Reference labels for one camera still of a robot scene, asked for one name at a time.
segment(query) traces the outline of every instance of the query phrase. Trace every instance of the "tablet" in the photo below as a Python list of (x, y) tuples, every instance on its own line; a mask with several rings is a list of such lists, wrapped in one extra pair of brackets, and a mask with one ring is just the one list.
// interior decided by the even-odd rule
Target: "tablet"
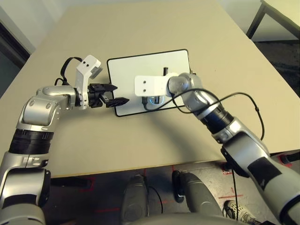
[[(109, 59), (107, 68), (111, 84), (118, 87), (113, 91), (113, 98), (125, 97), (129, 99), (125, 105), (115, 107), (115, 113), (119, 117), (148, 112), (142, 105), (142, 98), (135, 95), (136, 76), (163, 76), (164, 68), (168, 68), (169, 73), (190, 72), (186, 49)], [(157, 98), (149, 97), (147, 108), (155, 109), (170, 99), (170, 97), (161, 96), (158, 101)], [(178, 106), (184, 105), (180, 97), (175, 99), (175, 102)], [(175, 105), (170, 102), (160, 110), (174, 107)]]

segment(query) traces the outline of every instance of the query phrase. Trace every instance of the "wall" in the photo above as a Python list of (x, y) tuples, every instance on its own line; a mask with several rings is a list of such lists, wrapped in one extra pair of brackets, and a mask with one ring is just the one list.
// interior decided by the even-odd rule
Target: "wall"
[[(29, 51), (33, 52), (70, 6), (138, 0), (2, 0), (0, 21)], [(217, 0), (246, 33), (260, 0)], [(296, 39), (291, 33), (265, 16), (253, 36), (254, 41)]]

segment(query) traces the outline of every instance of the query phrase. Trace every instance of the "beige tabletop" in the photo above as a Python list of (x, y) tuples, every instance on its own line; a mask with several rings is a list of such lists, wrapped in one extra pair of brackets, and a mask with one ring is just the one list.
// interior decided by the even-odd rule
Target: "beige tabletop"
[(261, 0), (262, 4), (273, 8), (290, 23), (300, 27), (300, 0)]
[[(66, 58), (94, 55), (104, 70), (92, 83), (109, 82), (106, 61), (188, 49), (204, 87), (219, 97), (253, 96), (265, 122), (270, 152), (300, 148), (300, 100), (229, 15), (213, 0), (107, 4), (68, 10), (31, 55), (0, 99), (1, 154), (8, 150), (23, 104), (59, 77)], [(71, 62), (66, 76), (75, 83)], [(225, 108), (261, 135), (246, 97)], [(118, 118), (113, 109), (64, 114), (50, 148), (53, 176), (104, 173), (223, 159), (221, 146), (193, 115), (177, 109)]]

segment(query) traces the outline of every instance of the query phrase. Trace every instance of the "wire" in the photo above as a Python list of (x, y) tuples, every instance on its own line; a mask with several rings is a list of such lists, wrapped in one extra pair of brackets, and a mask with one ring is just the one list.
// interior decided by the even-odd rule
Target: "wire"
[(60, 75), (61, 75), (62, 78), (57, 78), (57, 79), (55, 80), (55, 83), (54, 83), (55, 86), (57, 85), (57, 82), (58, 82), (58, 81), (62, 81), (62, 85), (69, 85), (68, 80), (67, 80), (67, 78), (66, 78), (66, 76), (65, 76), (65, 71), (66, 71), (66, 69), (67, 69), (67, 66), (68, 66), (69, 62), (70, 62), (72, 59), (76, 59), (76, 60), (78, 60), (78, 61), (80, 61), (80, 62), (83, 61), (82, 58), (80, 58), (80, 57), (70, 57), (70, 58), (68, 58), (68, 59), (65, 61), (65, 63), (62, 65), (61, 70), (60, 70)]
[(55, 83), (54, 83), (55, 86), (57, 85), (57, 82), (58, 82), (58, 81), (62, 81), (62, 82), (64, 83), (64, 80), (63, 80), (63, 79), (57, 78), (57, 79), (55, 80)]
[(159, 195), (158, 191), (152, 186), (149, 186), (149, 188), (153, 189), (156, 192), (156, 194), (158, 195), (158, 198), (159, 198), (159, 201), (160, 201), (160, 206), (161, 206), (161, 213), (163, 214), (164, 213), (163, 202), (161, 201), (161, 198), (160, 198), (160, 195)]
[[(199, 110), (194, 110), (194, 111), (189, 111), (189, 112), (183, 111), (183, 110), (180, 109), (179, 106), (176, 104), (175, 99), (178, 98), (179, 96), (181, 96), (181, 95), (183, 95), (183, 94), (189, 92), (189, 91), (194, 91), (194, 90), (199, 90), (199, 91), (203, 91), (203, 92), (206, 92), (206, 93), (208, 93), (208, 94), (211, 94), (211, 95), (216, 99), (216, 102), (213, 102), (213, 103), (211, 103), (211, 104), (208, 104), (208, 105), (207, 105), (206, 107), (204, 107), (201, 111), (199, 111)], [(208, 90), (206, 90), (206, 89), (193, 88), (193, 89), (186, 90), (186, 91), (184, 91), (184, 92), (182, 92), (182, 93), (180, 93), (180, 94), (178, 94), (178, 95), (175, 95), (175, 96), (172, 95), (172, 99), (171, 99), (171, 100), (167, 101), (165, 104), (161, 105), (160, 107), (158, 107), (158, 108), (156, 108), (156, 109), (154, 109), (154, 110), (149, 110), (149, 109), (147, 108), (147, 106), (145, 105), (145, 103), (143, 103), (143, 105), (144, 105), (144, 109), (145, 109), (145, 110), (147, 110), (147, 111), (149, 111), (149, 112), (154, 112), (154, 111), (156, 111), (156, 110), (158, 110), (158, 109), (164, 107), (166, 104), (168, 104), (168, 103), (170, 103), (170, 102), (172, 101), (172, 102), (174, 103), (174, 105), (176, 106), (176, 108), (177, 108), (180, 112), (182, 112), (182, 113), (190, 114), (190, 113), (195, 113), (195, 112), (197, 112), (198, 114), (201, 114), (202, 112), (204, 112), (205, 110), (207, 110), (209, 107), (211, 107), (211, 106), (213, 106), (213, 105), (215, 105), (215, 104), (221, 103), (222, 101), (224, 101), (224, 100), (226, 100), (226, 99), (228, 99), (228, 98), (230, 98), (230, 97), (232, 97), (232, 96), (235, 96), (235, 95), (244, 95), (244, 96), (247, 96), (247, 97), (251, 100), (251, 102), (253, 103), (253, 105), (254, 105), (254, 107), (255, 107), (255, 111), (257, 112), (259, 121), (260, 121), (261, 126), (262, 126), (262, 136), (261, 136), (260, 139), (263, 140), (263, 138), (264, 138), (264, 133), (265, 133), (265, 128), (264, 128), (264, 123), (263, 123), (262, 116), (261, 116), (261, 114), (260, 114), (260, 112), (259, 112), (259, 108), (258, 108), (256, 102), (254, 101), (254, 99), (253, 99), (249, 94), (244, 93), (244, 92), (235, 92), (235, 93), (232, 93), (232, 94), (230, 94), (230, 95), (227, 95), (227, 96), (225, 96), (225, 97), (223, 97), (223, 98), (221, 98), (221, 99), (218, 99), (217, 96), (216, 96), (215, 94), (213, 94), (212, 92), (210, 92), (210, 91), (208, 91)]]
[(232, 172), (233, 188), (234, 188), (234, 194), (235, 194), (236, 220), (238, 221), (238, 219), (239, 219), (238, 195), (236, 194), (236, 184), (235, 184), (234, 170), (231, 169), (231, 172)]
[(180, 94), (178, 94), (178, 95), (173, 96), (171, 100), (167, 101), (166, 103), (162, 104), (160, 107), (158, 107), (158, 108), (156, 108), (156, 109), (146, 109), (146, 110), (149, 111), (149, 112), (155, 112), (155, 111), (161, 109), (162, 107), (166, 106), (167, 104), (169, 104), (170, 102), (172, 102), (172, 101), (175, 100), (176, 98), (180, 97), (181, 95), (183, 95), (183, 94), (185, 94), (185, 93), (188, 93), (188, 92), (191, 92), (191, 91), (195, 91), (195, 90), (199, 90), (199, 91), (203, 91), (203, 92), (205, 92), (205, 93), (208, 93), (208, 94), (212, 95), (215, 99), (217, 99), (217, 100), (219, 101), (218, 97), (217, 97), (214, 93), (212, 93), (211, 91), (209, 91), (209, 90), (206, 90), (206, 89), (203, 89), (203, 88), (192, 88), (192, 89), (185, 90), (185, 91), (183, 91), (182, 93), (180, 93)]

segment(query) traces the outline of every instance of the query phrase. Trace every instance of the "white sneaker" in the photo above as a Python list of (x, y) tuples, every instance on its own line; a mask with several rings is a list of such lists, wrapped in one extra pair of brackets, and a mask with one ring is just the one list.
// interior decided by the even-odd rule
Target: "white sneaker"
[[(235, 201), (233, 200), (226, 201), (224, 203), (224, 210), (226, 211), (226, 216), (230, 217), (231, 219), (236, 218)], [(239, 221), (251, 225), (260, 224), (260, 222), (256, 220), (256, 218), (245, 206), (241, 206), (240, 204), (238, 204), (238, 211), (239, 211)]]

